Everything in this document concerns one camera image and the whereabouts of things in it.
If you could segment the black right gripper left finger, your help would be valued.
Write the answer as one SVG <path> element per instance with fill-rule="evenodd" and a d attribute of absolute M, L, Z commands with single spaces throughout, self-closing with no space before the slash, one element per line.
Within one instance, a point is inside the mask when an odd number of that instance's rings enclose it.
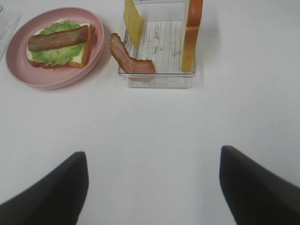
<path fill-rule="evenodd" d="M 85 152 L 68 157 L 40 181 L 0 205 L 2 225 L 75 225 L 89 188 Z"/>

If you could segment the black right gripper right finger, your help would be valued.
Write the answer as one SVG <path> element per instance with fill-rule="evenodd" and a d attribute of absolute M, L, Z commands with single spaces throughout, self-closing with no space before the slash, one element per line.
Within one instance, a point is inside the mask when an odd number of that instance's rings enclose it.
<path fill-rule="evenodd" d="M 233 146 L 221 148 L 219 182 L 238 225 L 298 225 L 300 189 Z"/>

